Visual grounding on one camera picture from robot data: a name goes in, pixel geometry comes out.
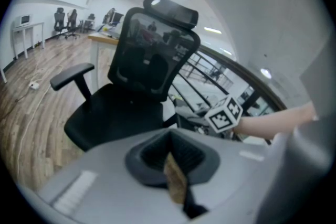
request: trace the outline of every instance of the chair seat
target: chair seat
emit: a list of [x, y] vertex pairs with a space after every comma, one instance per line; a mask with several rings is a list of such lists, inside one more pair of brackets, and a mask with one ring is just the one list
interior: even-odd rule
[[108, 84], [85, 101], [64, 130], [82, 150], [162, 128], [163, 106], [143, 95]]

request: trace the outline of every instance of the office chair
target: office chair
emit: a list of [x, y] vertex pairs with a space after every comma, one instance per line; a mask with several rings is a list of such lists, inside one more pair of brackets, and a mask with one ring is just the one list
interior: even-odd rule
[[88, 19], [89, 19], [89, 20], [86, 20], [85, 23], [84, 23], [84, 30], [83, 30], [83, 32], [85, 32], [85, 30], [86, 30], [86, 32], [88, 32], [89, 30], [91, 30], [91, 27], [92, 27], [92, 25], [93, 25], [93, 22], [90, 21], [90, 20], [94, 20], [94, 19], [95, 19], [94, 14], [91, 13], [91, 14], [89, 15]]
[[76, 19], [77, 19], [77, 11], [74, 9], [70, 17], [68, 17], [67, 29], [70, 32], [70, 34], [66, 35], [65, 39], [68, 39], [68, 37], [75, 37], [76, 39], [77, 36], [80, 37], [80, 35], [75, 34], [75, 31], [77, 30]]
[[[91, 95], [83, 75], [92, 69], [82, 63], [64, 70], [50, 81], [58, 91], [74, 81], [86, 101], [72, 114], [64, 130], [84, 151], [99, 144], [163, 127], [163, 106], [173, 79], [198, 49], [200, 38], [191, 31], [198, 12], [170, 0], [144, 0], [132, 8], [122, 26], [107, 84]], [[153, 36], [147, 26], [156, 21]], [[164, 42], [158, 33], [170, 29]]]
[[56, 13], [54, 13], [55, 17], [54, 30], [56, 32], [59, 32], [59, 34], [56, 36], [56, 39], [59, 39], [60, 36], [65, 36], [65, 33], [62, 34], [62, 30], [66, 28], [64, 27], [65, 13], [63, 11], [64, 11], [63, 8], [57, 8]]

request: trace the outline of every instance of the wooden floor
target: wooden floor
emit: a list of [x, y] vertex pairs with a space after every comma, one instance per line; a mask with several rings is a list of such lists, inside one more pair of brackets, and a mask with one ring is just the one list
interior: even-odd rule
[[[55, 92], [49, 80], [62, 68], [89, 62], [91, 41], [81, 34], [77, 40], [52, 39], [45, 49], [37, 47], [14, 63], [6, 72], [7, 84], [0, 81], [0, 152], [14, 181], [38, 190], [56, 171], [78, 158], [82, 151], [65, 135], [64, 124], [74, 110], [84, 102], [74, 82]], [[99, 86], [108, 83], [111, 64], [110, 50], [99, 52]], [[28, 84], [37, 66], [34, 80], [41, 79], [40, 88]], [[91, 75], [85, 75], [91, 88]], [[19, 102], [16, 99], [27, 95]]]

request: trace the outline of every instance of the human arm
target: human arm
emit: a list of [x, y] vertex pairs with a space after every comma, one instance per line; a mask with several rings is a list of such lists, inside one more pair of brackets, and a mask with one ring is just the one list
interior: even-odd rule
[[314, 116], [316, 116], [314, 106], [309, 102], [298, 108], [269, 115], [242, 117], [234, 127], [234, 132], [270, 140], [279, 132], [292, 132], [295, 126], [311, 121]]

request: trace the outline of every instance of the ceiling light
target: ceiling light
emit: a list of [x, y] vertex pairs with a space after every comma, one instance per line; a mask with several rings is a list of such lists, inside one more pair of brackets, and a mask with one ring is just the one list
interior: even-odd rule
[[152, 1], [152, 6], [156, 5], [158, 2], [160, 2], [161, 0], [153, 0]]
[[210, 31], [210, 32], [214, 32], [217, 34], [221, 34], [222, 32], [216, 29], [212, 29], [212, 28], [208, 28], [208, 27], [204, 27], [205, 30]]
[[222, 50], [223, 52], [225, 52], [226, 54], [232, 55], [232, 53], [231, 53], [231, 52], [229, 52], [229, 51], [228, 51], [228, 50], [226, 50], [226, 49], [223, 49], [223, 48], [221, 48], [221, 50]]
[[272, 78], [272, 75], [271, 75], [271, 72], [266, 69], [266, 68], [261, 68], [260, 70], [261, 74], [263, 74], [266, 78], [268, 79], [271, 79]]

